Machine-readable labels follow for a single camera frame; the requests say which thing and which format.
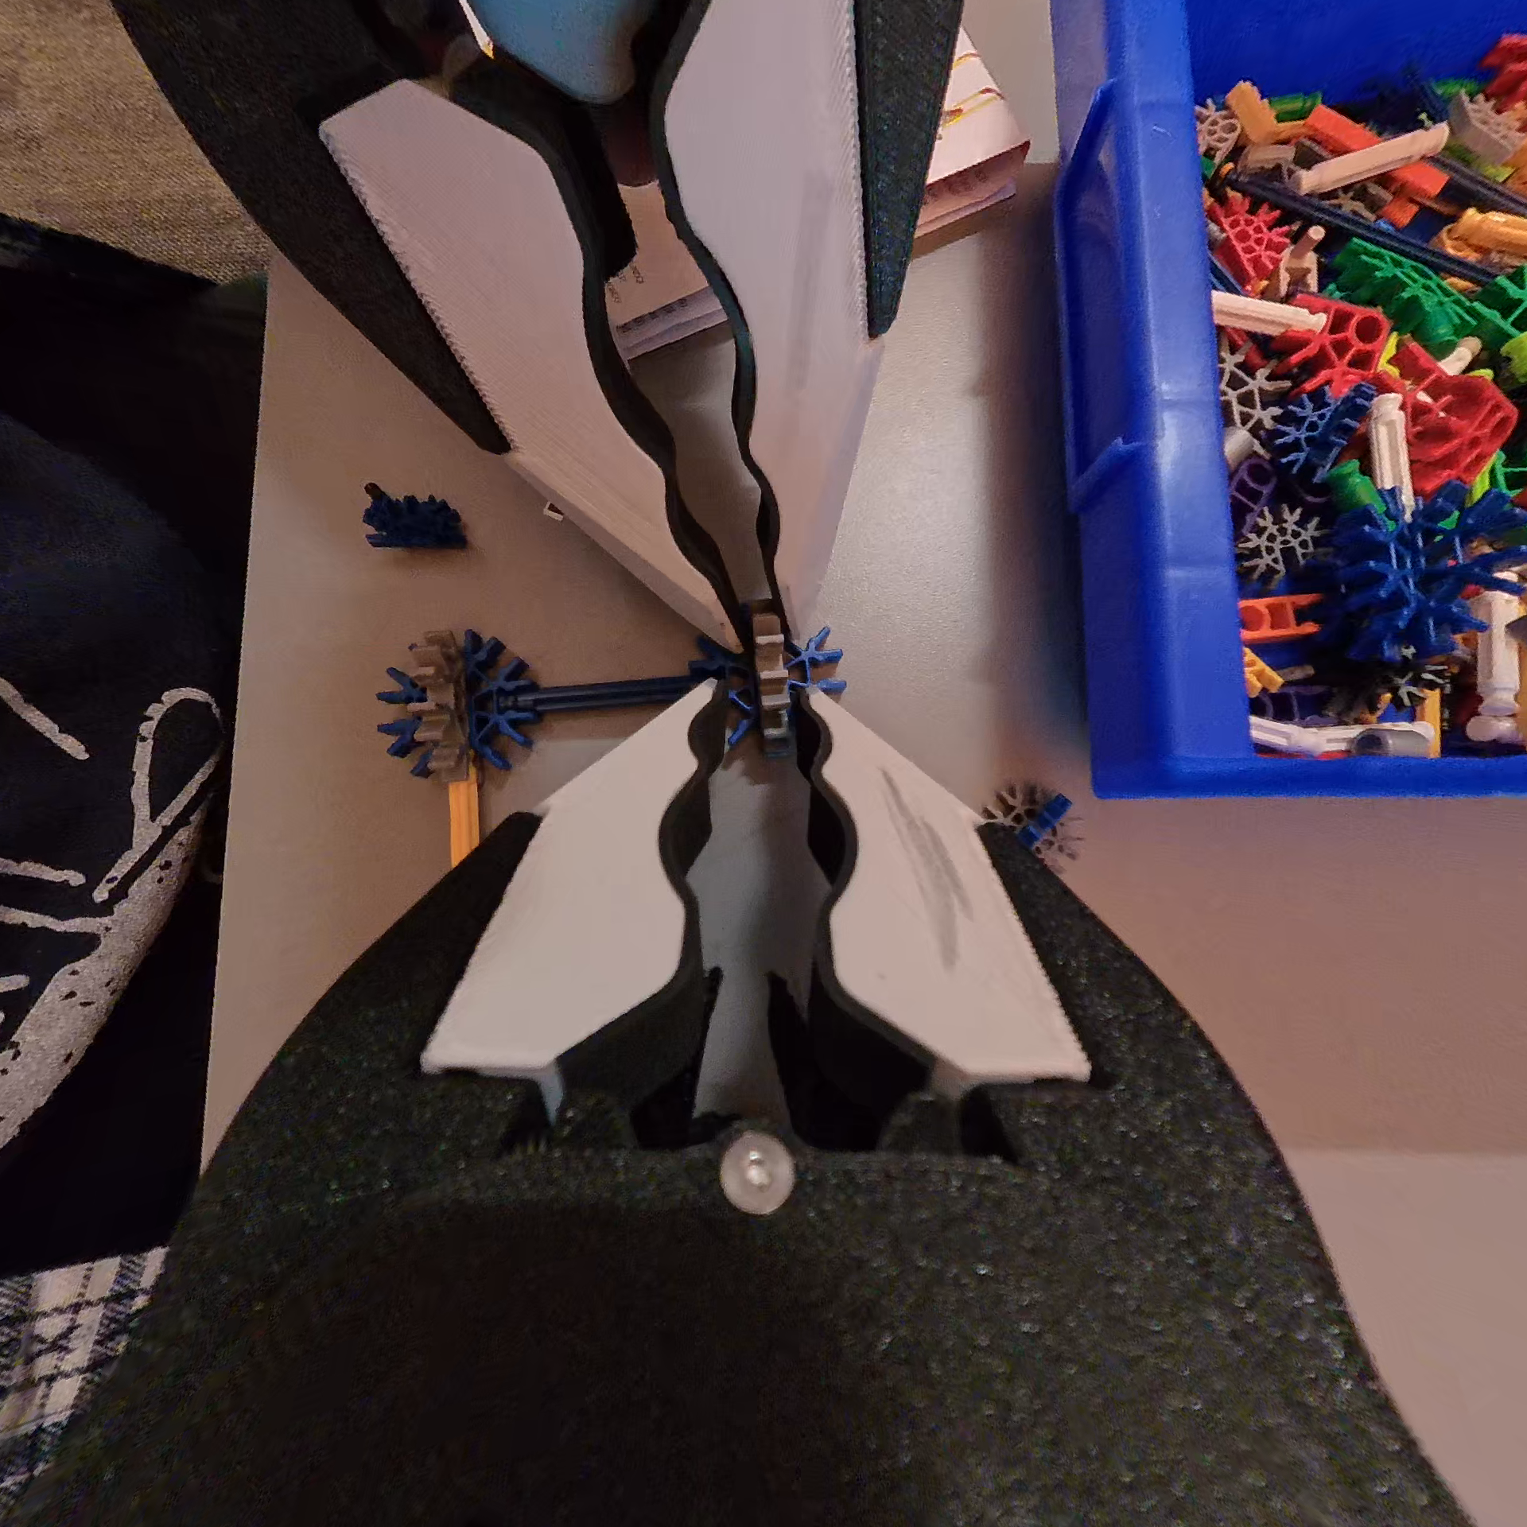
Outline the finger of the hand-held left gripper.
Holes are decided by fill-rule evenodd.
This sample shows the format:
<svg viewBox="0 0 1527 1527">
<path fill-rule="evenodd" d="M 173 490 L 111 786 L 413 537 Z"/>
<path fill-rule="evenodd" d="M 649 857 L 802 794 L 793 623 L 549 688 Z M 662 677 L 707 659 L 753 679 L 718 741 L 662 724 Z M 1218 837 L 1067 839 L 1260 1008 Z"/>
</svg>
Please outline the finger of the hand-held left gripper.
<svg viewBox="0 0 1527 1527">
<path fill-rule="evenodd" d="M 791 625 L 814 615 L 883 346 L 854 43 L 849 1 L 693 3 L 654 96 L 663 192 L 733 323 L 738 445 Z"/>
<path fill-rule="evenodd" d="M 618 350 L 607 241 L 554 135 L 416 81 L 344 106 L 318 134 L 509 437 L 509 465 L 696 630 L 738 644 L 733 581 Z"/>
</svg>

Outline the toy instruction booklet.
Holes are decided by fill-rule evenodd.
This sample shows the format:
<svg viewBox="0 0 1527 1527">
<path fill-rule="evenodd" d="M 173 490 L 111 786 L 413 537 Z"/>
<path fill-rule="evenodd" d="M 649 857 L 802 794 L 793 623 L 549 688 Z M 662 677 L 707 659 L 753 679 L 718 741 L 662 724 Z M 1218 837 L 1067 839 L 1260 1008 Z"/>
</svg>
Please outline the toy instruction booklet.
<svg viewBox="0 0 1527 1527">
<path fill-rule="evenodd" d="M 914 239 L 1011 197 L 1027 148 L 1002 86 L 960 28 Z M 665 214 L 660 185 L 624 185 L 620 192 L 636 255 L 607 281 L 605 306 L 622 357 L 633 359 L 723 323 L 725 312 Z"/>
</svg>

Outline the grey snowflake connector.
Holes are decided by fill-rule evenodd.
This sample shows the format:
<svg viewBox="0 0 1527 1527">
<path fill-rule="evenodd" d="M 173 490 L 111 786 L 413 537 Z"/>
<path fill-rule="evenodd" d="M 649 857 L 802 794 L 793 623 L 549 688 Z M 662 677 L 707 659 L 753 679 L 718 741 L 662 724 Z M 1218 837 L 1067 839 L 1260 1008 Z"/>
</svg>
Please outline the grey snowflake connector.
<svg viewBox="0 0 1527 1527">
<path fill-rule="evenodd" d="M 414 719 L 414 761 L 411 772 L 449 784 L 471 775 L 469 704 L 465 692 L 465 652 L 460 637 L 445 628 L 433 630 L 411 644 L 407 666 L 411 684 L 422 694 L 407 699 Z"/>
<path fill-rule="evenodd" d="M 793 746 L 787 630 L 771 599 L 751 603 L 753 719 L 765 757 Z"/>
</svg>

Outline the blue double snowflake connector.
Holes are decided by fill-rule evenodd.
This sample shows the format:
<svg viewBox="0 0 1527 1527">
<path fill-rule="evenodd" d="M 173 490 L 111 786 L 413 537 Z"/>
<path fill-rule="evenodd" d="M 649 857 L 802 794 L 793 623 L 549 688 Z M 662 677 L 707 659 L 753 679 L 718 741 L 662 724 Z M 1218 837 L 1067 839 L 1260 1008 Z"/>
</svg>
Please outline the blue double snowflake connector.
<svg viewBox="0 0 1527 1527">
<path fill-rule="evenodd" d="M 814 635 L 802 643 L 787 637 L 793 734 L 796 701 L 803 694 L 818 692 L 823 695 L 838 695 L 847 686 L 847 681 L 836 674 L 836 664 L 842 661 L 843 652 L 831 646 L 829 637 L 829 626 L 822 626 Z M 698 657 L 689 661 L 689 674 L 707 675 L 723 686 L 733 706 L 733 723 L 727 734 L 727 744 L 729 748 L 734 748 L 745 735 L 758 735 L 753 719 L 753 654 L 743 655 L 729 652 L 707 635 L 698 639 L 698 650 Z"/>
</svg>

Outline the pile of colourful construction pieces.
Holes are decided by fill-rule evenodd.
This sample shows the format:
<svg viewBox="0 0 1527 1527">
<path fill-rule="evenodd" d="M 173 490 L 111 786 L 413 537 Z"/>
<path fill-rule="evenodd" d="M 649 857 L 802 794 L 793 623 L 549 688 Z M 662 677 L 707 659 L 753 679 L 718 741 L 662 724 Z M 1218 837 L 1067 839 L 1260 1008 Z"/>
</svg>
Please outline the pile of colourful construction pieces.
<svg viewBox="0 0 1527 1527">
<path fill-rule="evenodd" d="M 1523 30 L 1194 105 L 1260 757 L 1522 757 Z"/>
</svg>

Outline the blue plastic bin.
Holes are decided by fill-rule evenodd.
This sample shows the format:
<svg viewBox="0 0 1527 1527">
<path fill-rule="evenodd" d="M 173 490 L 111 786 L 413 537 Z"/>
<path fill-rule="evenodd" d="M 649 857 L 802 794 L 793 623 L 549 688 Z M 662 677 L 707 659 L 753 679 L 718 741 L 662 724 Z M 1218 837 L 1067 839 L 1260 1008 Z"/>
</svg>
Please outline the blue plastic bin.
<svg viewBox="0 0 1527 1527">
<path fill-rule="evenodd" d="M 1192 106 L 1463 72 L 1505 1 L 1054 1 L 1065 474 L 1103 797 L 1523 795 L 1523 755 L 1258 755 L 1242 681 Z"/>
</svg>

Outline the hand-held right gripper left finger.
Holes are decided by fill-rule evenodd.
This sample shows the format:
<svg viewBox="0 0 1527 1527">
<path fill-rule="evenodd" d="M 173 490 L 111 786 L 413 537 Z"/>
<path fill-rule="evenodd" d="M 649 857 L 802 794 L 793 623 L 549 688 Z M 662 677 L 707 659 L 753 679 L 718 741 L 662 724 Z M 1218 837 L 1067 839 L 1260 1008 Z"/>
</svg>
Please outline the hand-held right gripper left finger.
<svg viewBox="0 0 1527 1527">
<path fill-rule="evenodd" d="M 709 984 L 691 870 L 713 835 L 723 694 L 696 684 L 536 812 L 420 1055 L 425 1075 L 643 1106 L 696 1059 Z"/>
</svg>

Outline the person's plaid overshirt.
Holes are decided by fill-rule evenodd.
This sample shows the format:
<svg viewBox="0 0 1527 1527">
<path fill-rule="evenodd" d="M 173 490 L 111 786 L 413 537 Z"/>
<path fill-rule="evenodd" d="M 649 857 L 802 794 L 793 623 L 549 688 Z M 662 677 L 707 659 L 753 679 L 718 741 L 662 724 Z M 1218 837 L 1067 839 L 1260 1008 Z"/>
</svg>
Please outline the person's plaid overshirt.
<svg viewBox="0 0 1527 1527">
<path fill-rule="evenodd" d="M 122 1353 L 165 1248 L 122 1252 L 2 1279 L 2 1443 L 40 1443 L 85 1403 Z"/>
</svg>

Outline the grey and blue connector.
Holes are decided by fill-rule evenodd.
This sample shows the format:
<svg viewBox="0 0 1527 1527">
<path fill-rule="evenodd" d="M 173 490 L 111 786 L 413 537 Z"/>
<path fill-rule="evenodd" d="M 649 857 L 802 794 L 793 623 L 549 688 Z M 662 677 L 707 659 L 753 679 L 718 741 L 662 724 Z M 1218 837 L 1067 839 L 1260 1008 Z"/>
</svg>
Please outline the grey and blue connector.
<svg viewBox="0 0 1527 1527">
<path fill-rule="evenodd" d="M 1074 863 L 1080 854 L 1080 817 L 1074 801 L 1058 788 L 1033 779 L 1011 781 L 983 803 L 982 814 L 1053 864 Z"/>
</svg>

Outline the blue connector with black peg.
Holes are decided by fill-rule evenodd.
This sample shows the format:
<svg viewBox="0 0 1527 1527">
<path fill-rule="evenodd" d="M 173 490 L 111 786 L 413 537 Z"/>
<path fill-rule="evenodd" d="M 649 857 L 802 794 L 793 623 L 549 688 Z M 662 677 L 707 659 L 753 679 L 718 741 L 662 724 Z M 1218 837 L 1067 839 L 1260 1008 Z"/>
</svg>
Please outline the blue connector with black peg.
<svg viewBox="0 0 1527 1527">
<path fill-rule="evenodd" d="M 369 503 L 362 523 L 365 539 L 376 548 L 467 548 L 469 539 L 462 514 L 447 499 L 434 494 L 418 497 L 411 492 L 391 494 L 378 483 L 364 483 Z"/>
</svg>

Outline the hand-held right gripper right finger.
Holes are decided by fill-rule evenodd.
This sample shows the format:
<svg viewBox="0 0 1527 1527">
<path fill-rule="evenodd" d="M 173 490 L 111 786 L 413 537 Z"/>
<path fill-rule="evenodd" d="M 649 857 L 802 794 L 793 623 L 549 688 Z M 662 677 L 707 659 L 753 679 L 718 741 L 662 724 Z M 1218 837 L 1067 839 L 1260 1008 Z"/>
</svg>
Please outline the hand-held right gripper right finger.
<svg viewBox="0 0 1527 1527">
<path fill-rule="evenodd" d="M 918 1092 L 1091 1081 L 980 814 L 838 699 L 803 695 L 796 735 L 827 879 L 807 1034 L 833 1088 L 883 1121 Z"/>
</svg>

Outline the person's black printed shirt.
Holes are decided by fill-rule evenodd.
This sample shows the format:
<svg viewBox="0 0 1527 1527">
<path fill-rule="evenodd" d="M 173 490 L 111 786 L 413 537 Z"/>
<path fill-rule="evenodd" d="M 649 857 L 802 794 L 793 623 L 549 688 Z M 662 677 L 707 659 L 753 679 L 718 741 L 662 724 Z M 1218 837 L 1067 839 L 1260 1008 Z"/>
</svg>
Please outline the person's black printed shirt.
<svg viewBox="0 0 1527 1527">
<path fill-rule="evenodd" d="M 4 1275 L 198 1175 L 264 279 L 4 215 Z"/>
</svg>

